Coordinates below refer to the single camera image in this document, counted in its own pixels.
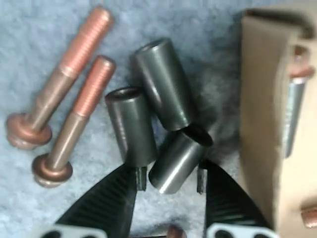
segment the cylindrical bushing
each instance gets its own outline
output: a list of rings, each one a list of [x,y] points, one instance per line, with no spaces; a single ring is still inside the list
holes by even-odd
[[[149,105],[141,88],[125,87],[105,96],[125,164],[144,167],[157,158]]]
[[[176,132],[162,145],[159,158],[149,173],[151,184],[160,193],[176,193],[212,144],[210,135],[197,124]]]
[[[131,60],[163,127],[169,131],[187,127],[197,110],[171,40],[149,43],[137,50]]]

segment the cardboard flap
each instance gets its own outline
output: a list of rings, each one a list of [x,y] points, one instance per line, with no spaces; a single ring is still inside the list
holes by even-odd
[[[316,37],[317,22],[316,4],[283,4],[263,8],[252,8],[245,11],[245,15],[271,19],[298,25],[302,29],[302,38]]]
[[[316,5],[270,6],[247,10],[242,19],[240,180],[282,238],[317,237],[301,219],[302,207],[317,205],[315,77],[306,85],[287,160],[283,144],[295,47],[307,47],[317,65],[315,12]]]

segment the bolt head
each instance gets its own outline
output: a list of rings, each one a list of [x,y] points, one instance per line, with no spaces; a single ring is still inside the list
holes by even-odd
[[[46,167],[45,161],[48,159],[48,154],[40,155],[33,160],[32,173],[35,182],[46,188],[57,187],[67,180],[73,174],[73,168],[68,162],[61,171],[53,171]]]
[[[33,150],[45,145],[52,138],[52,130],[46,125],[39,132],[24,123],[25,114],[11,114],[6,121],[7,139],[11,145],[22,150]]]

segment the bolt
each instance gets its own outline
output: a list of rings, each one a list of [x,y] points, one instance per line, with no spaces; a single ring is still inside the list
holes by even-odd
[[[315,69],[310,65],[310,51],[296,46],[289,66],[290,83],[286,102],[285,126],[283,141],[285,157],[288,158],[293,150],[295,133],[303,100],[305,84],[314,74]]]
[[[302,210],[302,219],[305,227],[317,228],[317,207]]]
[[[115,63],[111,59],[96,58],[51,153],[36,157],[32,163],[32,173],[38,184],[52,188],[72,176],[68,159],[114,71]]]
[[[176,226],[170,226],[168,228],[166,236],[159,237],[142,237],[142,238],[186,238],[186,233],[183,229]]]
[[[109,11],[101,6],[97,6],[91,12],[53,70],[43,90],[36,97],[31,111],[27,114],[9,115],[6,126],[7,139],[11,145],[23,150],[32,150],[50,141],[52,131],[48,121],[91,58],[112,22]]]

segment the bolt thread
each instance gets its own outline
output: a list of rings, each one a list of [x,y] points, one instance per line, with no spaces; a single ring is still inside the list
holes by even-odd
[[[302,218],[305,227],[317,228],[317,207],[302,211]]]
[[[89,117],[95,110],[105,87],[115,71],[115,63],[109,58],[98,56],[78,94],[73,112]]]
[[[112,24],[111,13],[101,6],[95,7],[70,43],[59,67],[79,75]]]

